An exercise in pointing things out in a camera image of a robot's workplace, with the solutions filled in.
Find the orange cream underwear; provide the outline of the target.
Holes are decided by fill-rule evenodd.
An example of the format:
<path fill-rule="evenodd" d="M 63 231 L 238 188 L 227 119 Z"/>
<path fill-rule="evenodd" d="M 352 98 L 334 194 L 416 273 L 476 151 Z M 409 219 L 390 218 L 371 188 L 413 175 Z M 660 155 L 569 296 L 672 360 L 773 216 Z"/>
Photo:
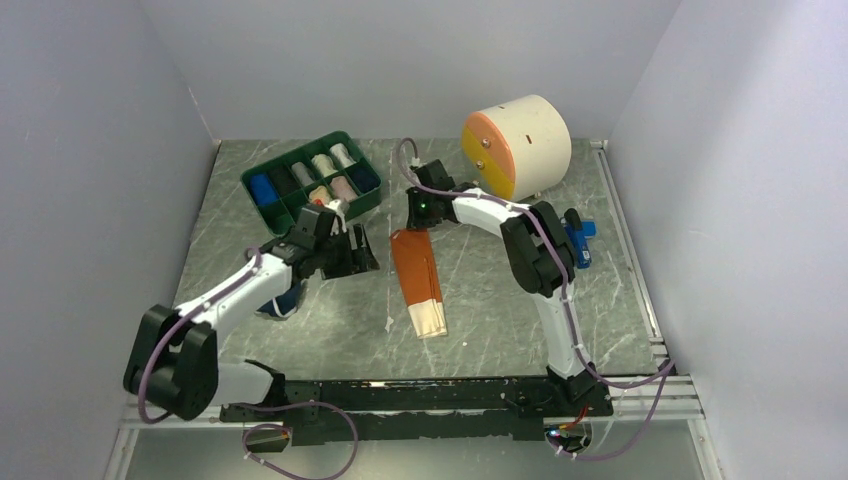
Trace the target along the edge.
<path fill-rule="evenodd" d="M 429 233 L 426 230 L 397 230 L 390 235 L 390 247 L 417 337 L 445 336 L 443 296 Z"/>

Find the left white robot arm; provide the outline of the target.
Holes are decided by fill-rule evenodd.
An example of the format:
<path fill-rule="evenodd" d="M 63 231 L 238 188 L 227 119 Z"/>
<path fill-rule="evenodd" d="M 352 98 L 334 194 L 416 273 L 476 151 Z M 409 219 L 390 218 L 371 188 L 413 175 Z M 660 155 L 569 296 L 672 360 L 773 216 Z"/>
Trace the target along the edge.
<path fill-rule="evenodd" d="M 348 227 L 347 210 L 343 200 L 306 205 L 283 236 L 248 249 L 236 273 L 193 300 L 143 314 L 123 386 L 144 423 L 193 420 L 215 405 L 246 404 L 262 420 L 284 411 L 283 373 L 254 360 L 223 363 L 219 352 L 250 315 L 283 318 L 285 296 L 315 272 L 332 279 L 373 270 L 367 236 Z"/>

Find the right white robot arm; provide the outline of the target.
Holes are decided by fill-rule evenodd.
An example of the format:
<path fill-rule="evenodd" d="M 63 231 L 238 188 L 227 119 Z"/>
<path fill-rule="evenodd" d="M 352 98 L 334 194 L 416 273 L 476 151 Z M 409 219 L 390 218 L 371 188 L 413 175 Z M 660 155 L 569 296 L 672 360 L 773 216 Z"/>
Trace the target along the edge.
<path fill-rule="evenodd" d="M 470 225 L 503 242 L 510 270 L 539 313 L 547 342 L 552 407 L 572 415 L 583 407 L 597 381 L 583 345 L 573 304 L 577 254 L 553 207 L 514 203 L 470 183 L 457 185 L 442 162 L 403 166 L 412 183 L 407 190 L 407 226 L 427 229 L 443 221 Z"/>

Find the navy rolled underwear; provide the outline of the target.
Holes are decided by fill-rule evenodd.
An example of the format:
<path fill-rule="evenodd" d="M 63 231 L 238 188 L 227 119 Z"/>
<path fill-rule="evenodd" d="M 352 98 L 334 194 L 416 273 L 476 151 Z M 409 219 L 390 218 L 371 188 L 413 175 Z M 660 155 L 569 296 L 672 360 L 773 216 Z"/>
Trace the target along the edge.
<path fill-rule="evenodd" d="M 361 194 L 366 194 L 381 185 L 380 177 L 366 165 L 355 164 L 347 169 L 350 179 Z"/>

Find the pink rolled underwear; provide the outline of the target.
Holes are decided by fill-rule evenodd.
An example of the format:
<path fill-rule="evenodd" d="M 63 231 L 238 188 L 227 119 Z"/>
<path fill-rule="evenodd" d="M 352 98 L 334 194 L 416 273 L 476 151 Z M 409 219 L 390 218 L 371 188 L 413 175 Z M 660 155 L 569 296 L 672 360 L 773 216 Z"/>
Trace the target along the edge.
<path fill-rule="evenodd" d="M 349 180 L 343 175 L 333 177 L 330 181 L 330 187 L 335 196 L 345 202 L 351 203 L 359 197 Z"/>

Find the navy white crumpled underwear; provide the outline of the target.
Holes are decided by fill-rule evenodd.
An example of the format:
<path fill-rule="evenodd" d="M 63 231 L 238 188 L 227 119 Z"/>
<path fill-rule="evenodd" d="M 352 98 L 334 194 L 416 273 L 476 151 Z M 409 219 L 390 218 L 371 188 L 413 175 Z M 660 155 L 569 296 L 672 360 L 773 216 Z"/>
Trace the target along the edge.
<path fill-rule="evenodd" d="M 294 284 L 282 295 L 276 296 L 260 306 L 256 314 L 274 321 L 284 320 L 295 314 L 302 305 L 306 283 Z"/>

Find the white rolled underwear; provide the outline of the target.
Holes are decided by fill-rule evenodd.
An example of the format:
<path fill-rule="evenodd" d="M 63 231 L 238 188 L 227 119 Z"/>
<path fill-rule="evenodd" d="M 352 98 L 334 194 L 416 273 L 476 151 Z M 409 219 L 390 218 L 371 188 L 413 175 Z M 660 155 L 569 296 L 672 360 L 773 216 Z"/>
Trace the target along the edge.
<path fill-rule="evenodd" d="M 354 166 L 357 163 L 355 157 L 347 149 L 343 143 L 336 143 L 330 147 L 331 154 L 335 157 L 338 164 L 346 169 Z"/>

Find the cream rolled underwear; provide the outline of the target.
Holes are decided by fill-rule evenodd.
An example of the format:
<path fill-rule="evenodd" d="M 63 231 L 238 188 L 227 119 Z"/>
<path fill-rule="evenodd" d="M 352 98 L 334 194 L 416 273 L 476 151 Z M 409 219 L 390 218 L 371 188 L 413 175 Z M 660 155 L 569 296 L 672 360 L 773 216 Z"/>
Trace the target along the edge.
<path fill-rule="evenodd" d="M 332 158 L 326 154 L 317 154 L 311 158 L 315 169 L 323 178 L 332 177 L 338 172 Z"/>

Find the grey rolled underwear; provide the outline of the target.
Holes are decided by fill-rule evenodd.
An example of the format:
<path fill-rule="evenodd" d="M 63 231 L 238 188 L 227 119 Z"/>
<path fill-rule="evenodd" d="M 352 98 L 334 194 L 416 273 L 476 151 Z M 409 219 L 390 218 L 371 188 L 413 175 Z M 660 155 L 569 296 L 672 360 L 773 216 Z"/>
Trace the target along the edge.
<path fill-rule="evenodd" d="M 303 162 L 292 164 L 291 171 L 302 187 L 307 187 L 315 182 L 312 171 Z"/>

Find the black rolled underwear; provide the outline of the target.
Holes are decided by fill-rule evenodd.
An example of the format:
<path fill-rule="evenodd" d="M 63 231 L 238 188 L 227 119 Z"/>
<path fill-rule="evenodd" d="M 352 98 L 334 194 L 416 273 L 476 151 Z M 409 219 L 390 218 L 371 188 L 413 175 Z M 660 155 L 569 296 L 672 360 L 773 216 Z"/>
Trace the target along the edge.
<path fill-rule="evenodd" d="M 267 175 L 280 197 L 285 197 L 301 189 L 299 181 L 285 165 L 270 169 Z"/>

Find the blue rolled underwear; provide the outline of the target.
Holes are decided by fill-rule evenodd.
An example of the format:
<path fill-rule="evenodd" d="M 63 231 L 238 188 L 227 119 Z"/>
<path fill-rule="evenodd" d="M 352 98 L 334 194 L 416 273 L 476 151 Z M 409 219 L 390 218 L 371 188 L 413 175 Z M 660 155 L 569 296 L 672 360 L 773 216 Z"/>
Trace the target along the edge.
<path fill-rule="evenodd" d="M 279 195 L 270 178 L 265 173 L 256 174 L 248 181 L 250 194 L 259 207 L 271 205 L 279 200 Z"/>

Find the green divided storage tray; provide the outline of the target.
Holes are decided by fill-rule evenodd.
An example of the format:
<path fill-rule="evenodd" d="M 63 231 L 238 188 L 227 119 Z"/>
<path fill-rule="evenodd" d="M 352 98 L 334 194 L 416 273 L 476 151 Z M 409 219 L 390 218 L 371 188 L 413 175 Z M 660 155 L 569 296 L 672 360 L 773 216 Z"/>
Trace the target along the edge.
<path fill-rule="evenodd" d="M 309 203 L 342 199 L 349 205 L 348 219 L 381 203 L 382 177 L 345 131 L 326 134 L 251 167 L 240 181 L 274 235 L 293 226 Z"/>

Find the round cream drawer cabinet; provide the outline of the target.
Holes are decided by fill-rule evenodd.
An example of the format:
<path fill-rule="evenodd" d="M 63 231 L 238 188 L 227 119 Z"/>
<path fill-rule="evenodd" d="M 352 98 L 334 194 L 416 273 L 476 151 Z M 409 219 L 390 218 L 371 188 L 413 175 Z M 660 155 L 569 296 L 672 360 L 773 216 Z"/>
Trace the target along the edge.
<path fill-rule="evenodd" d="M 460 143 L 492 194 L 513 202 L 559 184 L 572 156 L 564 119 L 535 94 L 471 113 Z"/>

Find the blue black hand tool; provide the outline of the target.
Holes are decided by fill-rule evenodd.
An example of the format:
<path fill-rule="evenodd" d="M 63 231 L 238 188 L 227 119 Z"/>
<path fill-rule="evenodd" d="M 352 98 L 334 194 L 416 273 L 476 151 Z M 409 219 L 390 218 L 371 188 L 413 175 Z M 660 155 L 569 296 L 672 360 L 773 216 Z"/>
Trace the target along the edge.
<path fill-rule="evenodd" d="M 592 263 L 589 240 L 597 234 L 595 222 L 583 220 L 576 209 L 569 208 L 563 214 L 562 225 L 577 252 L 576 267 L 588 269 Z"/>

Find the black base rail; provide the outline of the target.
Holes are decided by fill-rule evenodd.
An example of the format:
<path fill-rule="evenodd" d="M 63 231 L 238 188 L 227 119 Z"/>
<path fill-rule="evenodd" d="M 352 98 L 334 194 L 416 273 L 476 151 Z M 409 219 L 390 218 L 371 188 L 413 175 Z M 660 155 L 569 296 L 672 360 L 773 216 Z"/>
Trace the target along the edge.
<path fill-rule="evenodd" d="M 578 417 L 613 413 L 607 386 L 581 373 L 405 380 L 274 378 L 256 407 L 222 407 L 224 423 L 275 422 L 296 446 L 362 441 L 506 436 L 539 440 L 546 429 Z"/>

